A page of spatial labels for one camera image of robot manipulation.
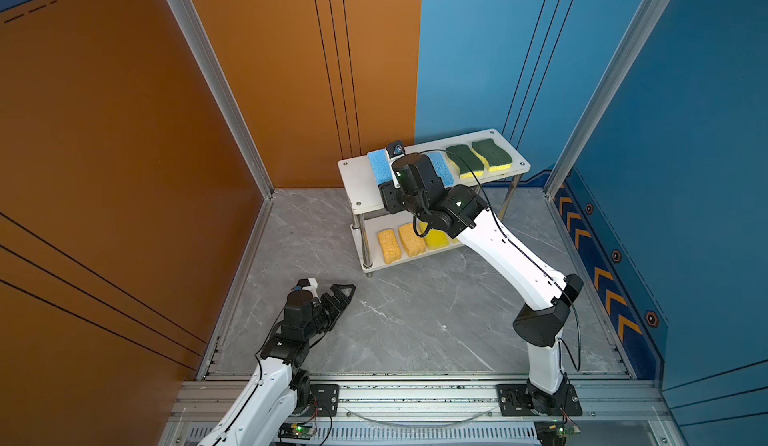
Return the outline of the blue sponge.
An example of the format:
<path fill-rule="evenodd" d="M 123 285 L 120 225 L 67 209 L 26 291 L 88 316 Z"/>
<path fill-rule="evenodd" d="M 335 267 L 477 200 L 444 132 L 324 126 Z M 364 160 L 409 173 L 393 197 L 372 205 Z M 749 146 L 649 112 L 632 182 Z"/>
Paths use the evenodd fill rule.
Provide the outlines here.
<path fill-rule="evenodd" d="M 446 188 L 452 187 L 455 180 L 444 154 L 440 151 L 432 151 L 426 152 L 425 155 L 430 159 L 432 166 L 443 185 Z"/>
<path fill-rule="evenodd" d="M 386 149 L 371 151 L 367 154 L 367 158 L 378 186 L 396 183 L 396 179 L 393 177 L 390 157 Z"/>

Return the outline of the yellow green sponge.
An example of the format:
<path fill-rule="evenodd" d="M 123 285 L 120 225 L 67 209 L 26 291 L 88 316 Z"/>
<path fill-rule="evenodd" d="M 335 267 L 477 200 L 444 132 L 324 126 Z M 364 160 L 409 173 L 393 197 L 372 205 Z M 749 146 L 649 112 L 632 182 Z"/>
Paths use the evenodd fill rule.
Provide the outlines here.
<path fill-rule="evenodd" d="M 460 179 L 479 178 L 485 171 L 480 157 L 466 144 L 447 147 L 445 155 L 458 168 Z"/>

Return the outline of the green scrub sponge top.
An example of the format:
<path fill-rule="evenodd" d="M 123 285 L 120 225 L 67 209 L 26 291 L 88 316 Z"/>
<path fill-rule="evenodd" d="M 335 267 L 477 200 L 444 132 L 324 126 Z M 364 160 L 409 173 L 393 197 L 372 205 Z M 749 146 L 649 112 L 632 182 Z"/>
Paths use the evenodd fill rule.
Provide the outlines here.
<path fill-rule="evenodd" d="M 493 139 L 483 139 L 471 143 L 471 148 L 481 159 L 489 173 L 510 169 L 513 163 L 511 155 L 498 146 Z"/>

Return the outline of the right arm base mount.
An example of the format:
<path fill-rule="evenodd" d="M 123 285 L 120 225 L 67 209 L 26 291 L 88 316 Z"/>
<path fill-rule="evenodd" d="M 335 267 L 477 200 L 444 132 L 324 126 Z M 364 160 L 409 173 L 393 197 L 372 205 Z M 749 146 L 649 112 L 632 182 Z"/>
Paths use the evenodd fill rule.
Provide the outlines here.
<path fill-rule="evenodd" d="M 496 386 L 501 414 L 512 416 L 578 417 L 583 409 L 575 387 L 564 379 L 555 393 L 547 393 L 526 384 L 499 384 Z"/>

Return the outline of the blue sponge bottom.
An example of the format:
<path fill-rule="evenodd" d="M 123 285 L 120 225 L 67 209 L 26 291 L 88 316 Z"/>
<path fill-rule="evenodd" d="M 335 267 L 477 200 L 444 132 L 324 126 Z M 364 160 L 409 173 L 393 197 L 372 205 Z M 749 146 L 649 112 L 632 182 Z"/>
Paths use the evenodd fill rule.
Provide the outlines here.
<path fill-rule="evenodd" d="M 425 155 L 430 159 L 432 166 L 443 185 L 446 188 L 452 187 L 455 180 L 444 154 L 440 151 L 432 151 L 426 152 Z"/>

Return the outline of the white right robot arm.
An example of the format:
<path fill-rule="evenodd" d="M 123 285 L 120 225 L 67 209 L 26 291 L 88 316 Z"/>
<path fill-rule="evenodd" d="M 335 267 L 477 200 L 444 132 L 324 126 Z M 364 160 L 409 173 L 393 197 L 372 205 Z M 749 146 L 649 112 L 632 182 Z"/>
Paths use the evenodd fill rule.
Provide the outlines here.
<path fill-rule="evenodd" d="M 524 306 L 513 321 L 527 343 L 529 375 L 523 397 L 534 414 L 558 415 L 572 403 L 575 389 L 562 368 L 562 332 L 583 281 L 564 275 L 536 256 L 493 212 L 480 186 L 446 187 L 431 158 L 423 153 L 386 153 L 391 179 L 380 185 L 390 212 L 412 214 L 414 233 L 435 230 L 472 249 L 521 295 Z"/>

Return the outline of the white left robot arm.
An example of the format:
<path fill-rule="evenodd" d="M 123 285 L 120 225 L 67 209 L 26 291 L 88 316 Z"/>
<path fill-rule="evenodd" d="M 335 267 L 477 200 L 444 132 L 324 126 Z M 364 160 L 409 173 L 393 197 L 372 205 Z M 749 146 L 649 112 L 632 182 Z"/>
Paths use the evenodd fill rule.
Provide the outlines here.
<path fill-rule="evenodd" d="M 309 406 L 302 364 L 312 340 L 333 330 L 356 292 L 353 284 L 333 284 L 319 295 L 317 287 L 314 278 L 304 278 L 291 288 L 282 316 L 255 354 L 254 373 L 202 445 L 269 445 L 290 416 Z"/>

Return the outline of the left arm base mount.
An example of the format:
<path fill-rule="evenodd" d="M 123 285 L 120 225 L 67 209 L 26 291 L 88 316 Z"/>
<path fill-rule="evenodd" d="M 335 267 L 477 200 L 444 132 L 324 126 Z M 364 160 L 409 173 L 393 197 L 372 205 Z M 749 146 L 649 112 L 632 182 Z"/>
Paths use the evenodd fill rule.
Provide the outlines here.
<path fill-rule="evenodd" d="M 317 414 L 320 417 L 335 417 L 337 415 L 340 393 L 338 384 L 309 383 L 292 388 L 292 391 L 297 394 L 293 416 L 309 417 Z"/>

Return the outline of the orange cellulose sponge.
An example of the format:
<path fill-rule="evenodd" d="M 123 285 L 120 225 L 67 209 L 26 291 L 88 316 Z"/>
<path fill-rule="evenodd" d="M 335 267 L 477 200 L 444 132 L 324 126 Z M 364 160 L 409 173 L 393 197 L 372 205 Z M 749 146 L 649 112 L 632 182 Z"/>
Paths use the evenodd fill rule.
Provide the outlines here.
<path fill-rule="evenodd" d="M 378 232 L 377 240 L 385 264 L 389 265 L 401 259 L 402 251 L 393 229 L 385 229 Z"/>
<path fill-rule="evenodd" d="M 403 250 L 409 258 L 416 257 L 427 251 L 425 240 L 415 233 L 412 223 L 400 226 L 398 234 Z"/>

